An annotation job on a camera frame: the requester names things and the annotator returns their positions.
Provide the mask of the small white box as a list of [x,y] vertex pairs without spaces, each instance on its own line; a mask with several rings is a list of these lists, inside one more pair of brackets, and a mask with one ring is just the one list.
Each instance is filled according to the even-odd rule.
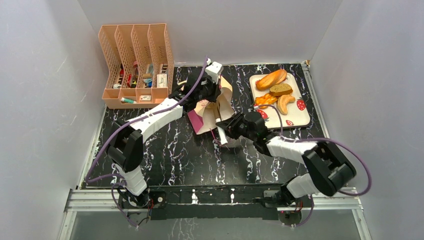
[[168,75],[163,74],[157,74],[156,75],[156,87],[157,88],[167,88],[168,87]]

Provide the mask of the long orange fake baguette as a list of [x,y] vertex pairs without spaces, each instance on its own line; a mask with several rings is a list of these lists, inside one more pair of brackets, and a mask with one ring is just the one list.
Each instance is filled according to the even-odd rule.
[[271,87],[282,83],[286,80],[287,71],[285,69],[279,69],[271,72],[255,82],[255,87],[258,91],[265,91]]

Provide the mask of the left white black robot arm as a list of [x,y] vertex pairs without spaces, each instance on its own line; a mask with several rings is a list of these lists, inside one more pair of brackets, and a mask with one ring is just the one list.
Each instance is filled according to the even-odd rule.
[[203,73],[200,80],[189,77],[162,103],[139,117],[115,124],[106,154],[124,180],[119,195],[133,207],[144,208],[150,201],[149,187],[141,169],[145,142],[165,125],[194,110],[203,100],[214,102],[221,94],[221,75]]

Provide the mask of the brown fake bread slice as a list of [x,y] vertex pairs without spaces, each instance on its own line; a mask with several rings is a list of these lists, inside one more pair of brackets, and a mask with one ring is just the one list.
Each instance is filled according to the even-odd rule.
[[292,87],[287,83],[279,83],[269,89],[269,94],[273,97],[280,97],[283,95],[291,95],[293,93]]

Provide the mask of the red bottle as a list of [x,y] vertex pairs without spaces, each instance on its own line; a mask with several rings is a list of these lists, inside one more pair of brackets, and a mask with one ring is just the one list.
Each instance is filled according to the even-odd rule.
[[137,61],[134,61],[133,62],[133,75],[134,76],[137,76],[138,75],[138,62]]

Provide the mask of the orange braided fake bread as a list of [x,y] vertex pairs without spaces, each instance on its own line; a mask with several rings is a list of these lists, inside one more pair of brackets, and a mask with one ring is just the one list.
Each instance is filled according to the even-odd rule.
[[270,93],[266,93],[263,96],[256,97],[254,101],[254,106],[259,106],[260,109],[266,109],[268,106],[264,105],[273,105],[275,102],[277,102],[278,98],[275,96],[272,96]]

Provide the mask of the tan fake croissant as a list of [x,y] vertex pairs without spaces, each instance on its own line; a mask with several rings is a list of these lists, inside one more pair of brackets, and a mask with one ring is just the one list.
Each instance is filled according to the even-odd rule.
[[296,98],[292,96],[291,94],[282,95],[277,100],[277,109],[282,115],[288,114],[288,107],[287,105],[290,103],[294,103],[296,101]]

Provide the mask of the white strawberry print tray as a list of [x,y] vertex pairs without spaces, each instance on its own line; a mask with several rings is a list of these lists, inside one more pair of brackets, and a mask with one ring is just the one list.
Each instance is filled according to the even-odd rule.
[[295,98],[294,102],[289,102],[287,104],[287,114],[282,114],[279,111],[275,111],[272,107],[267,107],[265,109],[257,109],[264,118],[265,125],[269,129],[278,129],[283,128],[299,128],[306,127],[310,124],[311,118],[309,112],[306,108],[306,103],[302,98],[301,92],[296,83],[295,77],[288,73],[286,75],[284,84],[288,84],[293,92],[291,95]]

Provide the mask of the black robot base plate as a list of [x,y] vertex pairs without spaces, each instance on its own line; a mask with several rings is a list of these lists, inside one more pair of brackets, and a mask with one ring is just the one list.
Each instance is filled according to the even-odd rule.
[[261,218],[297,223],[301,211],[312,205],[308,196],[293,198],[283,192],[281,183],[151,186],[139,197],[121,186],[116,190],[125,213],[145,212],[154,221]]

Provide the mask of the aluminium frame rail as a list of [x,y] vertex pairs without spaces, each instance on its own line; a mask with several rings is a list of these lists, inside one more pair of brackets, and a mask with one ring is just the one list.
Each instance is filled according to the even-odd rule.
[[[113,198],[119,194],[109,189],[72,189],[68,195],[65,212],[117,212]],[[314,210],[351,210],[355,224],[362,240],[370,240],[371,234],[364,217],[364,208],[359,196],[336,193],[325,196],[321,193],[313,195]]]

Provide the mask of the metal tongs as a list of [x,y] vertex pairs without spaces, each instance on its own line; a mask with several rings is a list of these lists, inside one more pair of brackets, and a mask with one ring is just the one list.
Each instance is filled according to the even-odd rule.
[[221,121],[219,106],[215,103],[215,104],[213,104],[211,109],[213,111],[213,115],[214,115],[214,118],[215,118],[215,125],[216,125],[217,130],[218,130],[220,144],[226,145],[228,143],[228,141],[227,141],[227,138],[226,138],[225,131],[217,125],[217,123]]

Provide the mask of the green white tube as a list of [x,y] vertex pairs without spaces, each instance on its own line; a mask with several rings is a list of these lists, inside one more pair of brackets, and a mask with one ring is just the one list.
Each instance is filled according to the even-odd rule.
[[136,104],[136,103],[137,103],[137,101],[136,101],[136,100],[133,100],[133,99],[130,99],[130,98],[127,98],[127,97],[122,97],[122,98],[120,99],[120,101],[121,101],[123,104]]

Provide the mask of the peach plastic file organizer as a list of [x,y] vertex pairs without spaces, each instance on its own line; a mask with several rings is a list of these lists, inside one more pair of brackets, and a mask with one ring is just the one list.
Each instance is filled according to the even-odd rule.
[[167,24],[102,25],[98,39],[108,67],[102,99],[109,109],[151,109],[171,93],[175,62]]

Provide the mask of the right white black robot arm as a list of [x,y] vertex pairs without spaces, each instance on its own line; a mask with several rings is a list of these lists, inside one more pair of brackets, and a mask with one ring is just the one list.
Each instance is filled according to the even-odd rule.
[[293,177],[272,195],[266,193],[252,200],[265,207],[295,207],[302,197],[315,193],[332,197],[357,174],[335,143],[329,140],[294,142],[283,139],[266,127],[265,120],[256,111],[234,114],[216,125],[232,139],[244,137],[251,140],[255,149],[263,155],[305,165],[306,174]]

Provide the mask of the pink and tan paper bag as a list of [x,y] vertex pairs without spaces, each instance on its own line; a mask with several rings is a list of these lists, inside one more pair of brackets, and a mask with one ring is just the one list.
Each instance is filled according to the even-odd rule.
[[233,87],[224,77],[220,80],[220,95],[216,102],[201,100],[193,110],[183,112],[197,135],[216,129],[216,122],[226,120],[235,113],[231,106]]

